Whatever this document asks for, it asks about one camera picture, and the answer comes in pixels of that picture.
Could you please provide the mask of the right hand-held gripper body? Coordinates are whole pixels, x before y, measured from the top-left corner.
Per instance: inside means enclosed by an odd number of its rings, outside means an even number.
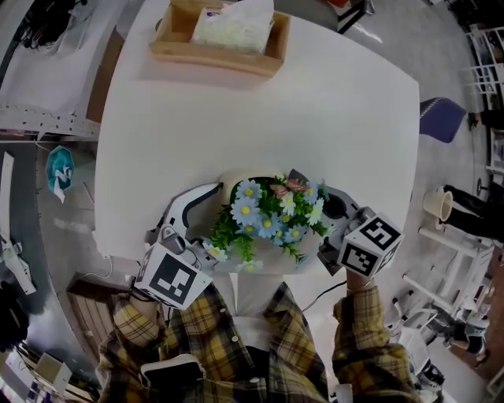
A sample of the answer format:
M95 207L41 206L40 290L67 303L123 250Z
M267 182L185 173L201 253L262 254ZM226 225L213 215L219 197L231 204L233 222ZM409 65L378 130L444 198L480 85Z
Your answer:
M360 208L330 237L336 263L364 278L385 268L403 240L403 233L383 213Z

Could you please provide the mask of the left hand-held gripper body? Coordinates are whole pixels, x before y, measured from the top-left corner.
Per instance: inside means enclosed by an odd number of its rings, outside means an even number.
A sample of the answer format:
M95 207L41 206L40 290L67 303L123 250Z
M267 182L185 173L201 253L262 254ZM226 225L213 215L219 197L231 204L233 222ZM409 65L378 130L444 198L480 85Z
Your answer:
M187 237L190 224L183 220L188 191L175 197L157 227L146 233L146 253L135 278L137 291L174 309L187 309L212 283L212 272L193 266L190 244L198 239Z

